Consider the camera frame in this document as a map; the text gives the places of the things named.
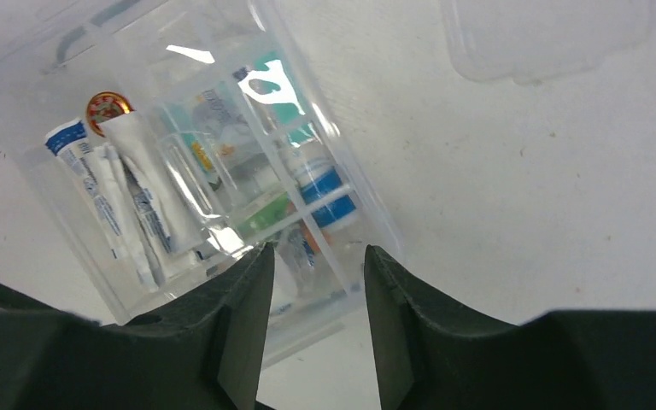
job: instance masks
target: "orange label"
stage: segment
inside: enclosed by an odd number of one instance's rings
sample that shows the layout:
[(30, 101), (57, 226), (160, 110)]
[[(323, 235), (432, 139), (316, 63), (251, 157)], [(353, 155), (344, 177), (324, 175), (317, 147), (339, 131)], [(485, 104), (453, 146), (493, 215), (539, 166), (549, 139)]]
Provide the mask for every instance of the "orange label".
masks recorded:
[(92, 131), (100, 137), (104, 137), (104, 132), (99, 124), (132, 111), (134, 111), (132, 106), (124, 96), (112, 91), (100, 92), (93, 96), (86, 105), (86, 122), (89, 123)]

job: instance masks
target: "plastic organizer compartment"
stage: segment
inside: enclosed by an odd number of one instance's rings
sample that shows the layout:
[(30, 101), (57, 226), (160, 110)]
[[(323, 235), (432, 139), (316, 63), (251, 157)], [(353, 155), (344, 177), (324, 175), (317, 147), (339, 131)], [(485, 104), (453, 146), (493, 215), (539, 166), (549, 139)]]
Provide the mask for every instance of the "plastic organizer compartment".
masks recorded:
[(368, 243), (401, 258), (269, 3), (71, 2), (0, 55), (0, 139), (120, 324), (269, 241), (269, 364), (359, 306)]

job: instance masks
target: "white surface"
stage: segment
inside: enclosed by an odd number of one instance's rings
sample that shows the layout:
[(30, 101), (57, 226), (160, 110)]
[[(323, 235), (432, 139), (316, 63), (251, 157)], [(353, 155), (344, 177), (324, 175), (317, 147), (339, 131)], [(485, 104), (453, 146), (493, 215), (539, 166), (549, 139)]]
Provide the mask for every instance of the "white surface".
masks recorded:
[[(594, 71), (479, 84), (452, 68), (434, 1), (281, 3), (409, 269), (515, 323), (558, 307), (656, 308), (656, 30)], [(8, 157), (0, 281), (108, 318)], [(265, 371), (259, 398), (378, 408), (365, 313), (347, 323)]]

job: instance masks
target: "clear plastic box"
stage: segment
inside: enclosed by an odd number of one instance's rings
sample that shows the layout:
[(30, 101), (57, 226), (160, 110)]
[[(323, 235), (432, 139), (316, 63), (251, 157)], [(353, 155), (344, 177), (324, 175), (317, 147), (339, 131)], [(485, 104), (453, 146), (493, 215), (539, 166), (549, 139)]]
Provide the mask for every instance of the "clear plastic box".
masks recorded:
[(0, 138), (118, 323), (269, 241), (274, 362), (360, 305), (368, 243), (401, 258), (271, 4), (62, 4), (1, 53)]
[(518, 84), (596, 67), (644, 40), (656, 0), (442, 0), (456, 71)]

